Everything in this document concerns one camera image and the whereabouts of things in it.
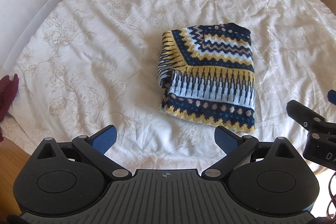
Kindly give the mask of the navy yellow patterned knit sweater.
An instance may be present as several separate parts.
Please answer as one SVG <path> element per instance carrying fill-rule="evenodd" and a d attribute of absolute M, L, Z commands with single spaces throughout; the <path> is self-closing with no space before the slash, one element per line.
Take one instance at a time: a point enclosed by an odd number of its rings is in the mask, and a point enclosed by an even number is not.
<path fill-rule="evenodd" d="M 255 130 L 250 30 L 234 23 L 165 31 L 158 63 L 161 112 L 190 122 Z"/>

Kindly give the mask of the dark red garment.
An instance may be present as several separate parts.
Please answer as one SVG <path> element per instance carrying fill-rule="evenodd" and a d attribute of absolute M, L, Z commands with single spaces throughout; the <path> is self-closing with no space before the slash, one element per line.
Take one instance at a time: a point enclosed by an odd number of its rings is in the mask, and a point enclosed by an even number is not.
<path fill-rule="evenodd" d="M 10 108 L 10 105 L 13 103 L 15 96 L 17 95 L 18 86 L 19 86 L 18 75 L 15 74 L 12 80 L 10 79 L 9 75 L 4 76 L 1 79 L 0 86 L 1 86 L 0 88 L 1 90 L 0 122 L 2 122 Z"/>

